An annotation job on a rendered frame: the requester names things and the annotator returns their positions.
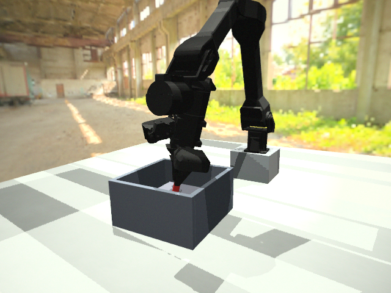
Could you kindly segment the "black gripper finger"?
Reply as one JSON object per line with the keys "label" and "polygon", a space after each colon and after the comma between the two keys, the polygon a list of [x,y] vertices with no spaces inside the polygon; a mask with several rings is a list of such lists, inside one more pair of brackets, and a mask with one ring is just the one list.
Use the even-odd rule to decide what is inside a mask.
{"label": "black gripper finger", "polygon": [[[169,151],[169,153],[171,155],[173,155],[174,151],[177,150],[175,148],[171,148],[168,143],[166,144],[166,148],[167,148],[167,150]],[[173,165],[173,162],[172,162],[172,179],[173,179],[173,181],[174,181],[174,174],[175,174],[175,168],[174,168],[174,165]]]}
{"label": "black gripper finger", "polygon": [[[169,155],[170,160],[172,161],[173,155]],[[175,186],[180,186],[182,182],[188,177],[188,175],[191,172],[189,171],[182,171],[182,170],[177,170],[175,169],[175,174],[174,174],[174,185]]]}

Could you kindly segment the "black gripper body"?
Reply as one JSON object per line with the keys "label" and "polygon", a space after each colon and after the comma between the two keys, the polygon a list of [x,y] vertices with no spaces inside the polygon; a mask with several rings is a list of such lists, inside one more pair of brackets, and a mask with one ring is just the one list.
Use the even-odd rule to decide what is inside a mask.
{"label": "black gripper body", "polygon": [[194,147],[201,147],[200,136],[202,128],[206,128],[205,116],[189,114],[177,114],[179,132],[177,139],[170,139],[170,147],[177,150],[173,153],[173,165],[177,170],[189,172],[207,173],[211,162],[202,150],[195,150]]}

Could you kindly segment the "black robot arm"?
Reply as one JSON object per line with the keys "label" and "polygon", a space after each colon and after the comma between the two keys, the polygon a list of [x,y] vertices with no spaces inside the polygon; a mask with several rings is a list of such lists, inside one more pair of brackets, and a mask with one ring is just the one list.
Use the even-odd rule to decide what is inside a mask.
{"label": "black robot arm", "polygon": [[244,152],[266,154],[269,151],[268,133],[274,132],[275,122],[263,96],[261,78],[259,41],[265,21],[266,9],[257,1],[219,0],[199,33],[176,48],[166,73],[155,74],[155,82],[148,88],[145,99],[150,112],[168,115],[142,123],[148,143],[177,139],[177,114],[205,116],[210,93],[216,91],[208,76],[219,61],[220,45],[232,30],[240,45],[246,97],[239,110],[241,129],[248,131]]}

